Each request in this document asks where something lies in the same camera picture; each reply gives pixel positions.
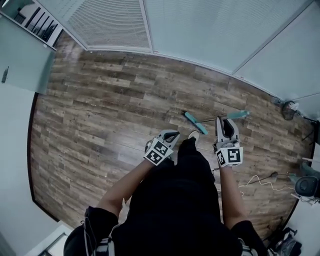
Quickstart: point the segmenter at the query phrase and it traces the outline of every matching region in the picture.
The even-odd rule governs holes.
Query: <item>shoe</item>
[[[200,137],[200,133],[197,132],[196,130],[194,130],[193,132],[190,133],[188,139],[194,137],[195,138],[195,143],[197,143],[197,141],[199,140]]]

